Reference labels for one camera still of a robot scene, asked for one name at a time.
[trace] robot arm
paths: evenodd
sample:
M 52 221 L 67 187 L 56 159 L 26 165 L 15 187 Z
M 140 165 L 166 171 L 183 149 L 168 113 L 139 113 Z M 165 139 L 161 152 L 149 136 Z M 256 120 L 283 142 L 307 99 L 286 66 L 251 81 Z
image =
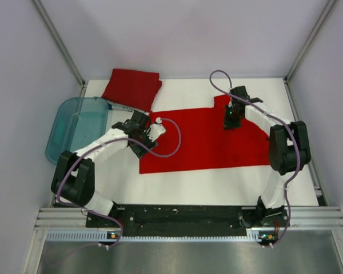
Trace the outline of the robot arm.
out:
M 134 142 L 129 142 L 128 140 L 120 140 L 105 145 L 106 142 L 111 140 L 132 138 L 150 150 L 156 147 L 156 140 L 166 130 L 161 124 L 161 119 L 158 118 L 157 122 L 147 126 L 148 121 L 149 117 L 147 115 L 135 111 L 131 119 L 124 123 L 118 122 L 114 124 L 108 132 L 90 145 L 75 152 L 63 152 L 56 166 L 51 191 L 56 194 L 66 173 L 74 162 L 84 153 L 93 150 L 79 162 L 75 171 L 71 173 L 63 185 L 61 197 L 78 206 L 85 207 L 103 215 L 108 215 L 114 202 L 96 191 L 94 165 L 95 163 L 98 165 L 104 162 L 114 153 L 128 146 L 139 158 L 147 153 L 142 146 Z
M 270 223 L 274 217 L 284 213 L 284 180 L 282 176 L 296 169 L 296 152 L 292 145 L 292 140 L 289 139 L 287 130 L 281 123 L 267 116 L 267 114 L 277 115 L 270 111 L 261 99 L 250 99 L 245 86 L 233 88 L 230 90 L 230 93 L 254 103 L 265 111 L 265 113 L 262 113 L 253 106 L 231 99 L 229 105 L 226 106 L 224 128 L 237 128 L 240 126 L 240 120 L 246 118 L 269 136 L 268 156 L 272 172 L 264 192 L 258 198 L 256 218 L 262 223 Z M 291 122 L 286 119 L 281 120 L 288 125 L 293 133 L 300 153 L 300 170 L 302 170 L 304 165 L 311 160 L 306 124 L 302 121 Z

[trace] gray wall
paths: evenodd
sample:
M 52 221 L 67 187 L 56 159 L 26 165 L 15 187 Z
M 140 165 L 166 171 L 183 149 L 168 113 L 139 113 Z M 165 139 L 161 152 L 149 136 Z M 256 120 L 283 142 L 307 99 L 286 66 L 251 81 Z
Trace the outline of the gray wall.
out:
M 291 82 L 330 200 L 343 210 L 343 0 Z
M 285 76 L 326 0 L 43 0 L 86 79 Z
M 0 0 L 0 273 L 19 273 L 54 166 L 58 106 L 78 87 L 29 0 Z

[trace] metal plate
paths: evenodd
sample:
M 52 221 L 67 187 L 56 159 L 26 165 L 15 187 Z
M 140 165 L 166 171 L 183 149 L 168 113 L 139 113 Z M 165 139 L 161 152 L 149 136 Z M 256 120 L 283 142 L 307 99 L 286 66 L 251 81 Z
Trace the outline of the metal plate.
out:
M 83 243 L 46 243 L 56 262 Z M 289 231 L 274 249 L 256 243 L 120 243 L 114 249 L 86 247 L 56 268 L 41 262 L 38 274 L 341 274 L 331 232 Z

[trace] purple cable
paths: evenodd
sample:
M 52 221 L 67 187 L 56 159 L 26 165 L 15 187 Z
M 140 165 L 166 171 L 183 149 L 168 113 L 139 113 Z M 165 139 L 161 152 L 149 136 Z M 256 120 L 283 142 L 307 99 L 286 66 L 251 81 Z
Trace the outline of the purple cable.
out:
M 213 71 L 213 72 L 210 74 L 210 78 L 209 78 L 209 79 L 210 79 L 211 85 L 212 85 L 216 90 L 218 90 L 218 91 L 220 91 L 220 92 L 222 92 L 222 93 L 224 93 L 224 94 L 230 96 L 231 98 L 233 98 L 233 99 L 235 99 L 235 100 L 239 100 L 239 101 L 242 101 L 243 103 L 245 103 L 245 104 L 247 104 L 247 105 L 253 106 L 253 107 L 256 108 L 258 111 L 260 111 L 261 113 L 265 114 L 265 115 L 268 116 L 269 118 L 272 118 L 272 119 L 274 119 L 274 120 L 280 122 L 280 123 L 285 127 L 285 129 L 287 130 L 288 135 L 290 136 L 291 141 L 292 141 L 292 143 L 293 143 L 293 147 L 294 147 L 294 149 L 295 149 L 296 159 L 297 159 L 297 162 L 296 162 L 296 169 L 295 169 L 294 174 L 293 174 L 293 175 L 285 182 L 285 184 L 284 184 L 284 197 L 285 197 L 285 201 L 286 201 L 286 203 L 287 203 L 287 209 L 288 209 L 287 223 L 286 223 L 286 226 L 285 226 L 284 230 L 282 231 L 281 236 L 280 236 L 280 237 L 278 238 L 278 240 L 272 245 L 272 247 L 274 247 L 274 246 L 276 246 L 276 245 L 281 241 L 281 239 L 283 238 L 283 236 L 286 234 L 286 231 L 287 231 L 288 226 L 289 226 L 290 221 L 291 221 L 291 205 L 290 205 L 290 203 L 289 203 L 289 201 L 288 201 L 287 186 L 288 186 L 288 184 L 297 176 L 298 172 L 300 171 L 301 162 L 300 162 L 300 153 L 299 153 L 299 150 L 298 150 L 298 145 L 297 145 L 297 142 L 296 142 L 296 140 L 295 140 L 295 138 L 294 138 L 294 136 L 293 136 L 293 134 L 292 134 L 290 128 L 289 128 L 288 125 L 287 125 L 284 121 L 282 121 L 280 118 L 275 117 L 275 116 L 273 116 L 273 115 L 271 115 L 271 114 L 266 113 L 263 109 L 261 109 L 260 107 L 258 107 L 258 106 L 255 105 L 255 104 L 249 102 L 248 100 L 244 100 L 244 99 L 242 99 L 242 98 L 240 98 L 240 97 L 238 97 L 238 96 L 236 96 L 236 95 L 233 95 L 233 94 L 231 94 L 231 93 L 229 93 L 229 92 L 226 92 L 226 91 L 220 89 L 219 87 L 217 87 L 217 86 L 212 82 L 212 76 L 213 76 L 215 73 L 217 73 L 217 72 L 221 72 L 221 73 L 223 73 L 223 74 L 226 75 L 226 77 L 228 78 L 229 83 L 230 83 L 230 88 L 232 88 L 232 82 L 231 82 L 231 78 L 230 78 L 229 74 L 227 74 L 227 73 L 226 73 L 225 71 L 223 71 L 223 70 L 215 70 L 215 71 Z
M 132 139 L 132 138 L 119 138 L 119 139 L 113 139 L 113 140 L 109 140 L 107 142 L 105 142 L 104 144 L 100 144 L 99 146 L 96 146 L 96 147 L 93 147 L 91 149 L 89 149 L 88 151 L 86 151 L 83 155 L 81 155 L 76 161 L 75 163 L 70 167 L 70 169 L 67 171 L 66 175 L 63 177 L 62 181 L 61 181 L 61 184 L 59 185 L 58 187 L 58 190 L 57 190 L 57 200 L 60 204 L 64 205 L 64 206 L 72 206 L 72 207 L 79 207 L 78 205 L 74 204 L 74 203 L 65 203 L 61 200 L 61 191 L 63 189 L 63 186 L 65 185 L 65 182 L 67 181 L 67 179 L 69 178 L 71 172 L 74 171 L 74 169 L 76 168 L 76 166 L 80 163 L 80 161 L 82 159 L 84 159 L 86 156 L 88 156 L 90 153 L 92 153 L 93 151 L 99 149 L 99 148 L 102 148 L 104 145 L 107 145 L 107 144 L 112 144 L 114 142 L 118 142 L 118 141 L 131 141 L 131 142 L 134 142 L 134 143 L 137 143 L 139 146 L 143 147 L 145 150 L 147 150 L 149 153 L 157 156 L 157 157 L 160 157 L 160 158 L 168 158 L 168 157 L 171 157 L 173 156 L 175 153 L 177 153 L 177 151 L 179 150 L 180 146 L 181 146 L 181 142 L 182 142 L 182 135 L 181 135 L 181 130 L 179 129 L 178 125 L 176 124 L 176 122 L 174 122 L 173 120 L 171 119 L 168 119 L 168 118 L 162 118 L 161 119 L 162 121 L 168 121 L 172 124 L 174 124 L 174 126 L 176 127 L 177 131 L 178 131 L 178 137 L 179 137 L 179 142 L 178 142 L 178 145 L 177 147 L 175 148 L 175 150 L 170 153 L 170 154 L 167 154 L 167 155 L 161 155 L 161 154 L 157 154 L 155 153 L 154 151 L 152 151 L 151 149 L 147 148 L 144 144 L 140 143 L 138 140 L 135 140 L 135 139 Z M 117 238 L 117 240 L 112 244 L 110 245 L 110 248 L 113 248 L 115 245 L 117 245 L 123 235 L 123 227 L 122 227 L 122 224 L 115 218 L 112 218 L 110 216 L 107 216 L 107 215 L 104 215 L 104 214 L 100 214 L 98 212 L 95 212 L 95 211 L 92 211 L 92 210 L 89 210 L 88 212 L 94 214 L 94 215 L 97 215 L 99 217 L 103 217 L 105 219 L 108 219 L 108 220 L 111 220 L 113 222 L 115 222 L 121 229 L 121 233 L 119 235 L 119 237 Z M 62 263 L 64 260 L 66 260 L 68 257 L 70 257 L 72 254 L 76 253 L 78 250 L 82 249 L 83 247 L 87 247 L 87 246 L 90 246 L 90 245 L 98 245 L 98 244 L 95 244 L 95 243 L 91 243 L 91 244 L 85 244 L 85 245 L 82 245 L 76 249 L 74 249 L 73 251 L 71 251 L 68 255 L 65 256 L 65 258 L 63 258 L 60 262 L 57 262 L 55 264 L 48 264 L 49 266 L 51 267 L 56 267 L 58 266 L 60 263 Z

